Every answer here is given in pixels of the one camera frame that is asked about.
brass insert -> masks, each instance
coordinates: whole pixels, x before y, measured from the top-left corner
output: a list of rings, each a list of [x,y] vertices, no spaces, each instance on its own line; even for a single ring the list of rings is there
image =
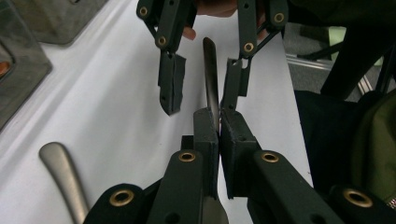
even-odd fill
[[[373,201],[365,194],[355,189],[345,189],[344,197],[350,202],[359,207],[371,207],[373,206]]]
[[[149,11],[146,7],[141,7],[139,12],[140,12],[140,16],[146,16]]]
[[[160,38],[158,38],[158,44],[161,46],[166,44],[165,36],[161,36]]]
[[[178,155],[178,159],[181,161],[194,161],[195,155],[190,152],[183,152]]]
[[[268,153],[268,152],[262,153],[262,159],[264,161],[268,161],[268,162],[277,162],[277,161],[279,161],[279,157],[277,155],[274,155],[274,154]]]
[[[113,206],[121,207],[130,203],[134,199],[134,193],[129,189],[119,189],[110,197],[110,203]]]
[[[244,46],[244,51],[245,52],[251,52],[254,49],[254,45],[252,43],[246,43]]]
[[[0,77],[5,75],[9,68],[11,68],[11,64],[9,62],[0,62]]]
[[[276,15],[274,16],[274,21],[275,22],[282,22],[283,20],[285,20],[285,15],[283,15],[283,13],[276,13]]]

screw hole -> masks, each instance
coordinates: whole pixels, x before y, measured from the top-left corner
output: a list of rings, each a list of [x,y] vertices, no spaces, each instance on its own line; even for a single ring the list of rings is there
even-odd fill
[[[312,221],[312,223],[315,223],[315,224],[326,224],[326,220],[317,214],[314,214],[311,216],[311,221]]]
[[[246,43],[246,45],[244,46],[244,50],[246,52],[251,52],[254,49],[254,46],[252,43]]]
[[[283,20],[285,20],[285,15],[283,15],[283,13],[277,13],[274,16],[274,21],[275,22],[282,22]]]
[[[158,43],[159,43],[160,45],[166,44],[165,36],[161,36],[161,37],[158,39]]]
[[[110,204],[116,207],[124,206],[134,199],[134,193],[129,189],[115,191],[110,197]]]
[[[277,161],[279,161],[279,157],[278,156],[276,156],[276,155],[274,155],[272,153],[268,153],[268,152],[262,154],[262,159],[264,161],[268,161],[268,162],[277,162]]]
[[[140,8],[140,15],[141,16],[146,16],[148,14],[148,9],[146,7],[141,7]]]
[[[371,207],[373,206],[373,201],[365,194],[354,190],[346,189],[344,190],[344,197],[350,202],[359,207]]]
[[[178,159],[181,161],[193,161],[195,160],[195,155],[190,152],[184,152],[178,156]]]
[[[180,221],[180,216],[177,213],[170,213],[165,217],[166,224],[175,224]]]

gray tray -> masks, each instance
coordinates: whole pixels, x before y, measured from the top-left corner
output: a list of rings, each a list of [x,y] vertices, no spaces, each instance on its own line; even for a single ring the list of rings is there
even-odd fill
[[[4,71],[0,74],[1,130],[51,69],[50,61],[9,0],[0,0],[0,67]]]
[[[40,42],[70,44],[107,0],[12,0]]]

finger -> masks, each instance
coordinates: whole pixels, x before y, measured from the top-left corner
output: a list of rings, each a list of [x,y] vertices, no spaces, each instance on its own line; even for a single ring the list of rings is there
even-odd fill
[[[259,17],[259,19],[257,20],[257,27],[259,27],[260,25],[262,25],[265,22],[265,13],[261,14],[261,16]],[[259,32],[258,34],[258,39],[259,40],[263,40],[265,37],[267,36],[267,31],[266,30],[262,30],[261,32]]]
[[[216,16],[217,14],[236,9],[236,1],[237,0],[198,0],[196,1],[197,14]]]
[[[260,20],[262,15],[265,14],[264,1],[256,1],[256,19]]]
[[[185,26],[183,29],[183,36],[189,40],[194,40],[197,34],[191,27]]]
[[[220,17],[220,18],[231,17],[231,16],[235,13],[235,11],[236,11],[236,8],[235,8],[235,9],[231,9],[231,10],[229,10],[229,11],[224,11],[224,12],[221,12],[221,13],[219,13],[219,14],[212,15],[212,16],[214,16],[214,17]]]

black bracket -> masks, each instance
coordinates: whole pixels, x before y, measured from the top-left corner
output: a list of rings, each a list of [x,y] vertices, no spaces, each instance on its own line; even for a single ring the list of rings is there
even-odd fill
[[[257,151],[249,161],[255,184],[247,208],[254,223],[344,223],[281,154]]]
[[[163,178],[147,189],[121,184],[108,189],[85,224],[228,223],[218,199],[219,139],[212,113],[194,113],[194,136],[183,136]]]
[[[260,146],[237,111],[221,109],[220,148],[228,198],[247,197],[252,179],[248,156],[260,150]]]
[[[257,28],[256,15],[258,12],[258,4],[261,3],[263,3],[265,7],[266,20]],[[237,84],[231,84],[231,81],[226,81],[225,86],[230,85],[230,87],[227,88],[227,91],[224,91],[223,95],[223,103],[227,101],[226,98],[229,100],[232,99],[233,109],[236,108],[237,96],[248,95],[248,80],[253,56],[285,27],[289,19],[289,7],[286,0],[265,0],[262,2],[256,2],[255,0],[238,0],[237,7],[239,58],[237,60],[230,59],[227,62],[226,75],[226,80],[236,81]],[[263,30],[266,30],[268,36],[258,44],[258,34]]]
[[[144,21],[161,50],[158,85],[160,103],[166,114],[180,110],[186,59],[176,54],[185,26],[193,26],[193,0],[140,0],[137,16]]]

